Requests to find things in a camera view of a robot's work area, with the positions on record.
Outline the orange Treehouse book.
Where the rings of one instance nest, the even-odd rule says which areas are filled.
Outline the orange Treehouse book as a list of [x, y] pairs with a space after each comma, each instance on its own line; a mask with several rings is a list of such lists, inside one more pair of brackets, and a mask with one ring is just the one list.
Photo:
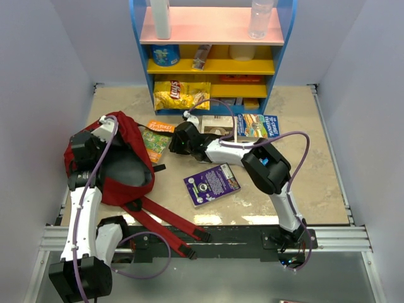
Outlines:
[[142, 133], [143, 141], [152, 163], [158, 163], [163, 151], [168, 146], [175, 126], [150, 120]]

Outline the red backpack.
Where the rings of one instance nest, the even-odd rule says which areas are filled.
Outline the red backpack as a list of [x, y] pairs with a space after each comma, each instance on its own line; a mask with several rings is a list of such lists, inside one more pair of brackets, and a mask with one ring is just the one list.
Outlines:
[[[102, 191], [101, 202], [122, 208], [149, 231], [160, 234], [162, 237], [167, 236], [171, 249], [183, 258], [192, 259], [190, 256], [186, 256], [184, 251], [189, 246], [151, 216], [156, 215], [197, 241], [209, 242], [211, 235], [202, 227], [183, 219], [147, 198], [146, 195], [152, 191], [154, 186], [156, 170], [147, 154], [139, 129], [140, 124], [121, 111], [108, 113], [108, 116], [115, 116], [119, 125], [98, 169]], [[99, 125], [98, 121], [93, 122], [82, 131], [93, 131]], [[69, 156], [67, 147], [64, 152], [67, 174], [69, 159], [71, 156]]]

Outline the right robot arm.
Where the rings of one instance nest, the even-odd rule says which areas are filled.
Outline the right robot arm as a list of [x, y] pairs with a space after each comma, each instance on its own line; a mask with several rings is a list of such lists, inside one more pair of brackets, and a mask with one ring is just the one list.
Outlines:
[[193, 123], [183, 122], [174, 129], [169, 150], [192, 155], [199, 162], [244, 167], [254, 185], [273, 203], [280, 229], [275, 240], [289, 248], [297, 247], [304, 240], [306, 223], [291, 192], [291, 165], [269, 140], [229, 142], [215, 134], [202, 134]]

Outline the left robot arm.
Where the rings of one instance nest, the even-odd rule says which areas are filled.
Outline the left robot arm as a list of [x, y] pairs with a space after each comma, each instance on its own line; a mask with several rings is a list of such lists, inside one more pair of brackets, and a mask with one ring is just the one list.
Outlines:
[[102, 200], [97, 173], [114, 136], [115, 131], [81, 131], [69, 142], [69, 230], [59, 262], [49, 267], [49, 278], [63, 302], [88, 302], [109, 295], [114, 250], [131, 240], [122, 216], [96, 224]]

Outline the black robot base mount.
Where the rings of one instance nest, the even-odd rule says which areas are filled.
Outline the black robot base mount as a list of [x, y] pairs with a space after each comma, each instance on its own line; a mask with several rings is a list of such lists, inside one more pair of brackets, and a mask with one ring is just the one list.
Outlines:
[[[295, 268], [303, 264], [310, 249], [318, 248], [313, 229], [298, 231], [296, 241], [288, 240], [277, 225], [223, 225], [205, 229], [211, 235], [209, 242], [197, 241], [175, 227], [168, 227], [168, 231], [189, 246], [184, 251], [192, 259], [260, 259]], [[165, 244], [168, 237], [159, 238], [144, 227], [125, 227], [118, 240], [102, 240], [102, 234], [111, 232], [98, 228], [97, 244], [111, 244], [113, 250], [121, 249], [125, 256], [133, 253], [135, 263], [151, 263], [155, 258], [168, 256]]]

